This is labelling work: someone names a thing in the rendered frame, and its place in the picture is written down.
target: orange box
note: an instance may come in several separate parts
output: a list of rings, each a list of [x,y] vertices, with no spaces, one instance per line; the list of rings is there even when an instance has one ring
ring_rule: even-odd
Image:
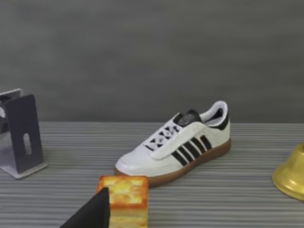
[[[110,228],[148,227],[148,179],[144,176],[102,176],[96,192],[109,188]]]

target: white shoelace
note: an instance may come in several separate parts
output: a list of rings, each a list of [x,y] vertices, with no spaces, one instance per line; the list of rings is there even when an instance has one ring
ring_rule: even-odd
[[[166,126],[161,129],[161,131],[149,142],[145,144],[145,147],[151,151],[155,151],[161,146],[163,146],[168,140],[170,140],[176,133],[179,132],[177,126]]]

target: brown gum sole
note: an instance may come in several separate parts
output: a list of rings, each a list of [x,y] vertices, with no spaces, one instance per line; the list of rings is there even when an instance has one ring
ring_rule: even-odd
[[[159,187],[161,185],[168,184],[170,182],[175,181],[176,179],[182,177],[183,175],[187,174],[197,166],[204,164],[206,162],[209,162],[213,159],[216,159],[220,156],[225,155],[229,152],[231,148],[231,139],[229,139],[224,144],[217,146],[215,148],[212,148],[206,152],[204,152],[200,157],[198,157],[195,161],[187,164],[182,169],[177,170],[175,172],[171,172],[168,174],[164,174],[161,176],[155,176],[155,177],[148,177],[149,181],[149,188],[155,188]],[[118,169],[114,167],[114,174],[116,176],[127,176],[127,174],[120,172]]]

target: gray background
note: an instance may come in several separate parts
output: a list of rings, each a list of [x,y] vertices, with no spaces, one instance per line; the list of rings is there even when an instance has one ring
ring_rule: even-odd
[[[302,0],[0,0],[0,90],[43,121],[303,122]]]

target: white sneaker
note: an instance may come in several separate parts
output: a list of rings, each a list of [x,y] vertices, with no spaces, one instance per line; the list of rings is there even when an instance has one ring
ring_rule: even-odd
[[[226,154],[230,147],[228,106],[217,101],[202,114],[195,110],[176,114],[151,137],[122,156],[114,173],[147,176],[149,187],[156,187]]]

